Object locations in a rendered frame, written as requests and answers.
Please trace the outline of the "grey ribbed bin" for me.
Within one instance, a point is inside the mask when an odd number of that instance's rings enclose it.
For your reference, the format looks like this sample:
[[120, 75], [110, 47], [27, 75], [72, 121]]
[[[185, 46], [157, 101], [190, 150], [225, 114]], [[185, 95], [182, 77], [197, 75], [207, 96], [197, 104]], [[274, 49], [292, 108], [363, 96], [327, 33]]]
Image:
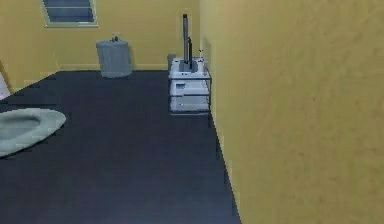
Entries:
[[110, 40], [96, 43], [101, 75], [107, 78], [125, 77], [132, 73], [128, 42], [117, 34]]

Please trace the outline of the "white shelf stand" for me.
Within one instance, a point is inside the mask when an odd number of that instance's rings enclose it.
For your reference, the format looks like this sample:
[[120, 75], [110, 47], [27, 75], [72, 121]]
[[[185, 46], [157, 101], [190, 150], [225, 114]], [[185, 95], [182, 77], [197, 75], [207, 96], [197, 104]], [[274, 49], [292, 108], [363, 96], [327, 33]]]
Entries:
[[186, 63], [175, 57], [168, 76], [169, 112], [173, 115], [208, 114], [211, 105], [211, 76], [203, 57]]

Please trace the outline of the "white framed window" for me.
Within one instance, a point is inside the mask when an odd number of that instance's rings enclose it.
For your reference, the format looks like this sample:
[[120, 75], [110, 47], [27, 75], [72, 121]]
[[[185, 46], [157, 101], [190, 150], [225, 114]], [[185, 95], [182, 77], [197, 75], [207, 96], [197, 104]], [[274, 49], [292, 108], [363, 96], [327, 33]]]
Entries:
[[94, 27], [95, 0], [41, 0], [47, 27]]

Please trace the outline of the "white furniture corner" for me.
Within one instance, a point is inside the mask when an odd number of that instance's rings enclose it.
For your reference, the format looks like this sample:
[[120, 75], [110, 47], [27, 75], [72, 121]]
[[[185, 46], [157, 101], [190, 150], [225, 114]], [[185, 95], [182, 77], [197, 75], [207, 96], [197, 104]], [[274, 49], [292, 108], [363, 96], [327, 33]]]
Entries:
[[0, 100], [5, 99], [11, 95], [7, 83], [0, 72]]

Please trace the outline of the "grey flat television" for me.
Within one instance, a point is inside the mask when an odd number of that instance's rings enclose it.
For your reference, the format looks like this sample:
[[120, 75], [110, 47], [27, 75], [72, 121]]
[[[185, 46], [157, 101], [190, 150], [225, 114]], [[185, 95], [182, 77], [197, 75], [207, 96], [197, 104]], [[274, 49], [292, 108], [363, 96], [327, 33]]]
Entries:
[[183, 29], [183, 59], [180, 62], [180, 71], [181, 72], [196, 72], [197, 64], [193, 59], [192, 53], [192, 40], [188, 33], [189, 23], [188, 15], [184, 14], [182, 16], [182, 29]]

